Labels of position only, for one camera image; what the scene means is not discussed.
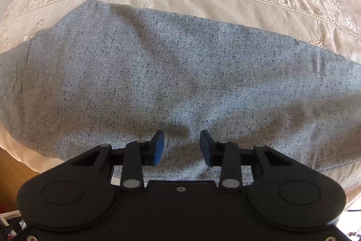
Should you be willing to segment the grey blue speckled pants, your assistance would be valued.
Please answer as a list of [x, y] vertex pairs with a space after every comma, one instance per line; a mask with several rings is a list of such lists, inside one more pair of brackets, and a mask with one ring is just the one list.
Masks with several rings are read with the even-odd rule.
[[165, 132], [146, 179], [205, 179], [201, 130], [360, 180], [360, 65], [292, 37], [88, 0], [1, 54], [1, 127], [68, 160]]

